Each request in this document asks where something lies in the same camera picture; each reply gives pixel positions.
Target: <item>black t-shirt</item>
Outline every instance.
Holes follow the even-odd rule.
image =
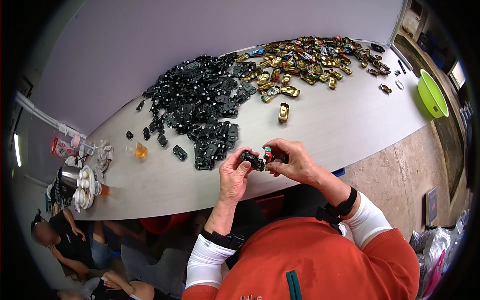
[[[170,296],[165,295],[158,289],[154,288],[155,295],[153,300],[177,300]],[[93,290],[92,295],[90,296],[91,300],[132,300],[130,296],[123,291],[119,290],[107,290],[107,287],[103,285],[103,279],[100,280],[96,289]]]
[[[60,236],[60,243],[55,247],[63,257],[82,262],[89,269],[95,269],[88,235],[85,235],[85,241],[82,240],[81,234],[76,236],[72,232],[72,227],[65,219],[63,211],[51,217],[49,223]]]

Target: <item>blue toy car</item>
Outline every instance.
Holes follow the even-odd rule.
[[[264,52],[265,51],[262,48],[259,48],[257,50],[248,51],[248,56],[257,57],[257,56],[262,55]]]

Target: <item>white arm sleeve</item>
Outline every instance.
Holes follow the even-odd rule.
[[[222,283],[222,264],[235,250],[223,248],[199,235],[187,265],[186,288],[199,283]]]
[[[352,231],[353,240],[360,248],[365,240],[380,230],[392,229],[382,211],[364,194],[360,194],[358,211],[348,220],[342,220]]]

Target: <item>orange sweater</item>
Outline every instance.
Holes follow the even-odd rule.
[[[296,217],[250,237],[220,289],[193,286],[182,299],[415,299],[419,276],[417,257],[397,228],[361,251],[314,217]]]

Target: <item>lavender wall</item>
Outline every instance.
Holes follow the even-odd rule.
[[[65,27],[38,108],[90,134],[173,65],[298,36],[387,41],[402,0],[89,0]],[[95,106],[83,116],[82,108]]]

